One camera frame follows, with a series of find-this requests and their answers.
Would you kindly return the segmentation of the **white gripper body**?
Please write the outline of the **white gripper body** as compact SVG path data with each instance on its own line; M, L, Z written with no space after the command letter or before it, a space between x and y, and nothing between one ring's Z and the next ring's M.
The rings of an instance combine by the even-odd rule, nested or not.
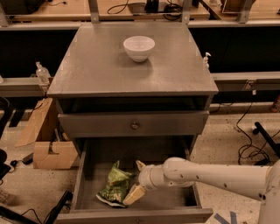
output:
M138 181L145 190L151 191L167 187L162 165L146 165L139 173Z

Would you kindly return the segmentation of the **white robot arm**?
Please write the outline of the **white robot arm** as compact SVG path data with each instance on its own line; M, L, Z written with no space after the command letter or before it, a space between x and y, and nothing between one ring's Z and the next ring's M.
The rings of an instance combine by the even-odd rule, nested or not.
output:
M164 187L185 187L195 182L215 186L261 202L258 224L279 224L280 161L272 166L197 164L170 157L162 164L137 161L138 183L123 200L129 206L148 191Z

